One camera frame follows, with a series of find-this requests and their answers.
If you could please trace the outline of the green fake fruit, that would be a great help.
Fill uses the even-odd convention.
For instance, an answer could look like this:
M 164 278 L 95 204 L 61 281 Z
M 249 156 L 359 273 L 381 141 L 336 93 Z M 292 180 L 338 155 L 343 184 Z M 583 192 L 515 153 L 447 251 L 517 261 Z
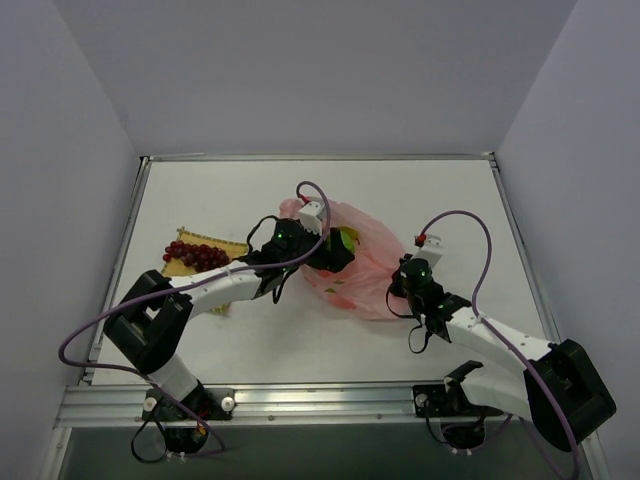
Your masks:
M 344 247 L 352 254 L 355 254 L 357 247 L 360 245 L 359 232 L 348 226 L 340 226 L 338 230 Z

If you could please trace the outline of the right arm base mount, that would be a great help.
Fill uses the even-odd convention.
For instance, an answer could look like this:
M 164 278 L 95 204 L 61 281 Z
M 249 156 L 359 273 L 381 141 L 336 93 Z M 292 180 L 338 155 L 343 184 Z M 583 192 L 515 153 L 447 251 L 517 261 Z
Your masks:
M 483 447 L 490 439 L 485 421 L 504 416 L 495 408 L 456 399 L 443 383 L 414 385 L 412 395 L 415 415 L 425 421 L 431 439 L 453 454 L 471 455 Z

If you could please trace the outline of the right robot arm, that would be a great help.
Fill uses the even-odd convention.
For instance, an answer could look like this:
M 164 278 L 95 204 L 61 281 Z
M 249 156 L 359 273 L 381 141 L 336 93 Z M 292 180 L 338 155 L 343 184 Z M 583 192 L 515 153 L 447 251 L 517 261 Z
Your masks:
M 518 416 L 564 452 L 616 413 L 612 395 L 579 343 L 532 337 L 475 311 L 471 301 L 434 280 L 426 259 L 401 258 L 390 292 L 407 300 L 428 338 L 480 355 L 444 379 L 444 400 L 453 411 L 490 407 Z

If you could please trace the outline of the pink plastic bag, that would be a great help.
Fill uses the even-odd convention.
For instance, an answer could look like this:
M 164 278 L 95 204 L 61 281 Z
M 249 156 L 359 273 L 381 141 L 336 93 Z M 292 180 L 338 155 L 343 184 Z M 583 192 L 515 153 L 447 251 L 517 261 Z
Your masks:
M 382 222 L 365 212 L 331 200 L 331 225 L 348 226 L 360 234 L 355 260 L 339 273 L 315 270 L 307 265 L 302 276 L 315 293 L 333 307 L 365 320 L 393 320 L 394 312 L 407 309 L 402 298 L 386 303 L 392 274 L 405 254 L 400 240 Z

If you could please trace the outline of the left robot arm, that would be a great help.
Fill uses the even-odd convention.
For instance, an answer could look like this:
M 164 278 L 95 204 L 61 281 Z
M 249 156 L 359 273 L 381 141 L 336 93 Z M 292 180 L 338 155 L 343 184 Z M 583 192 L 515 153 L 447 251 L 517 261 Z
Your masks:
M 165 277 L 156 270 L 142 274 L 125 295 L 126 306 L 104 324 L 106 337 L 135 370 L 167 393 L 165 405 L 179 419 L 194 417 L 204 387 L 176 353 L 193 318 L 224 304 L 271 294 L 279 300 L 282 285 L 300 267 L 339 273 L 355 260 L 350 238 L 336 228 L 323 237 L 294 219 L 279 219 L 269 242 L 210 272 Z

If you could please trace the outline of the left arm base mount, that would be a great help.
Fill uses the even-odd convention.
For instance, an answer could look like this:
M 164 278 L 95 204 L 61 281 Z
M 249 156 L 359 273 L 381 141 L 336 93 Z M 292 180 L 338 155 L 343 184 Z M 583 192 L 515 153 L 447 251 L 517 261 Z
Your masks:
M 231 411 L 202 384 L 183 400 L 174 402 L 158 389 L 146 391 L 142 407 L 142 423 L 130 441 L 130 452 L 141 464 L 157 464 L 176 457 L 181 461 L 219 455 L 227 450 L 220 435 L 213 431 L 210 421 L 229 421 Z M 159 434 L 159 453 L 149 457 L 137 449 L 137 440 L 147 426 Z

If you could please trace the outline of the red fake grapes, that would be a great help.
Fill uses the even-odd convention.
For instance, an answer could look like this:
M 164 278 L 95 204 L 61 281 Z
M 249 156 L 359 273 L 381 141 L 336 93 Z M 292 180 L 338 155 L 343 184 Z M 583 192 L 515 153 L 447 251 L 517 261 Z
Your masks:
M 186 243 L 182 240 L 171 242 L 164 249 L 162 260 L 165 263 L 177 260 L 196 272 L 213 270 L 231 262 L 229 255 L 221 248 L 207 244 Z

